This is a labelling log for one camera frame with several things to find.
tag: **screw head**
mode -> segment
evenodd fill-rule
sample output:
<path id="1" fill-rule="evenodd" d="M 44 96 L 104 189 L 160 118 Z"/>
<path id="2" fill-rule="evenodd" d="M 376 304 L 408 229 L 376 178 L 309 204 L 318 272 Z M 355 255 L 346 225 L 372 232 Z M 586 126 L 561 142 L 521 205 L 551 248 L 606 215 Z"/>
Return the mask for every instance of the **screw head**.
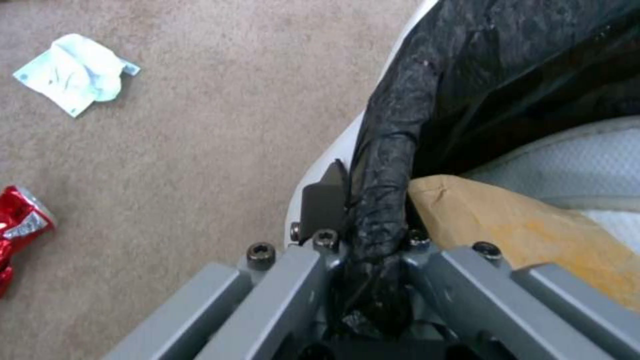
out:
<path id="1" fill-rule="evenodd" d="M 294 221 L 291 223 L 291 226 L 289 227 L 289 238 L 294 243 L 300 242 L 300 223 L 299 222 Z"/>
<path id="2" fill-rule="evenodd" d="M 473 246 L 471 246 L 475 252 L 477 252 L 483 258 L 496 261 L 502 259 L 502 251 L 496 245 L 486 242 L 486 241 L 478 241 Z"/>
<path id="3" fill-rule="evenodd" d="M 269 270 L 276 262 L 276 249 L 270 243 L 254 243 L 246 250 L 246 263 L 254 270 Z"/>
<path id="4" fill-rule="evenodd" d="M 337 250 L 338 247 L 338 233 L 332 229 L 316 231 L 311 240 L 314 242 L 314 248 Z"/>
<path id="5" fill-rule="evenodd" d="M 424 232 L 411 229 L 407 234 L 409 240 L 409 248 L 413 250 L 421 250 L 429 247 L 431 240 L 424 234 Z"/>

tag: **carpet floor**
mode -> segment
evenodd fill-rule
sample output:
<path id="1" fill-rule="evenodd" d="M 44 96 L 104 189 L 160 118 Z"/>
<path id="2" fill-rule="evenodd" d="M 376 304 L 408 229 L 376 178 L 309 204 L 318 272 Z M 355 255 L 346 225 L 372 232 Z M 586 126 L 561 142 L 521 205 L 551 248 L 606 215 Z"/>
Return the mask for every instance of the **carpet floor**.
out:
<path id="1" fill-rule="evenodd" d="M 13 261 L 0 358 L 99 358 L 206 263 L 280 245 L 418 3 L 0 1 L 0 185 L 60 220 Z M 67 33 L 142 67 L 75 120 L 12 78 Z"/>

